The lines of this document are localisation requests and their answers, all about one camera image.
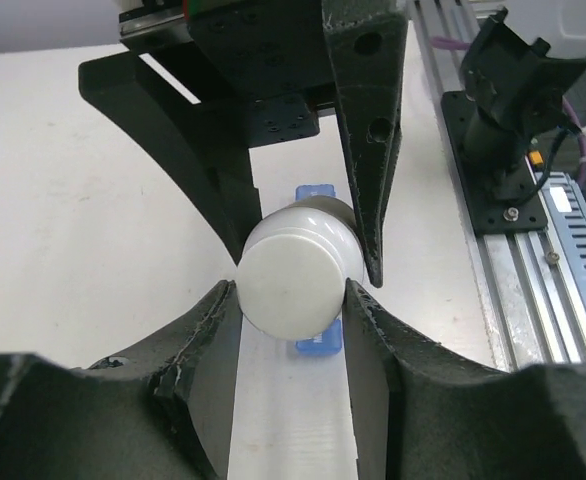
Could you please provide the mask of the blue weekly pill organizer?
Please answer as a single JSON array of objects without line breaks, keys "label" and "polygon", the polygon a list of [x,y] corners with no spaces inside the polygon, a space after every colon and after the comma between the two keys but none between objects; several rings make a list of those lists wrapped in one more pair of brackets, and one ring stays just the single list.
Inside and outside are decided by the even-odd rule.
[{"label": "blue weekly pill organizer", "polygon": [[327,323],[332,313],[334,318],[331,324],[326,325],[323,332],[312,338],[297,341],[295,346],[301,356],[327,357],[339,353],[343,346],[342,323],[338,315],[337,300],[339,268],[331,254],[321,245],[312,245],[309,252],[317,263],[310,271],[310,282],[317,292],[310,292],[309,314],[319,316],[318,326]]}]

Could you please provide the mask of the white cap pill bottle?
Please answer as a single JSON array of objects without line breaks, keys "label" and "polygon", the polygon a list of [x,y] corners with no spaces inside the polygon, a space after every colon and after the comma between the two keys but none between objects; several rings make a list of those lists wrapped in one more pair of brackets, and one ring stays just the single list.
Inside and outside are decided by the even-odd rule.
[{"label": "white cap pill bottle", "polygon": [[317,263],[309,252],[321,245],[339,268],[338,315],[342,310],[346,281],[362,281],[363,251],[355,232],[353,209],[324,195],[310,196],[277,210],[250,233],[239,261],[235,282],[240,309],[255,328],[287,341],[312,338],[323,326],[309,314],[311,268]]}]

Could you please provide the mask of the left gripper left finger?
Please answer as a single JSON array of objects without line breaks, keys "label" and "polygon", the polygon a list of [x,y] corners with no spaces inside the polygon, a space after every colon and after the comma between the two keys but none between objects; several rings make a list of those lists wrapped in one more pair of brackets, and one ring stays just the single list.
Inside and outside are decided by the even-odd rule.
[{"label": "left gripper left finger", "polygon": [[0,354],[0,479],[223,479],[242,314],[217,283],[87,369]]}]

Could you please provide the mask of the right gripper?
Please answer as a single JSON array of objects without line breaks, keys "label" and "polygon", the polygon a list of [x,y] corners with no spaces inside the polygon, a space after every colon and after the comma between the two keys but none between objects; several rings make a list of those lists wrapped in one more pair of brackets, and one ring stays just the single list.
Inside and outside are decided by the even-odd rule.
[{"label": "right gripper", "polygon": [[[129,52],[81,63],[79,93],[150,155],[234,261],[261,218],[244,142],[258,147],[316,136],[318,106],[334,79],[357,235],[369,281],[381,287],[383,224],[402,139],[404,3],[122,1],[119,7],[121,42],[160,63],[201,109]],[[244,142],[204,110],[224,118]]]}]

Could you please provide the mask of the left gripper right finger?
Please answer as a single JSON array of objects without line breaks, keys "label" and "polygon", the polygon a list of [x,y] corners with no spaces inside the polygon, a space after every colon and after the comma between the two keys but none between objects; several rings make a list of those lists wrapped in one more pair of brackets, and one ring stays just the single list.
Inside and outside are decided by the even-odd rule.
[{"label": "left gripper right finger", "polygon": [[586,479],[586,364],[507,373],[348,281],[344,352],[362,479]]}]

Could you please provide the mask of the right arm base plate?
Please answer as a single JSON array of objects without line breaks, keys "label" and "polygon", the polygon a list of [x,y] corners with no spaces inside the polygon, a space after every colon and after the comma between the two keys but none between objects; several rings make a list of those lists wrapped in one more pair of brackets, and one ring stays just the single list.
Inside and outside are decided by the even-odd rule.
[{"label": "right arm base plate", "polygon": [[521,201],[535,186],[522,141],[497,128],[461,91],[445,92],[440,106],[474,235],[544,230],[541,199]]}]

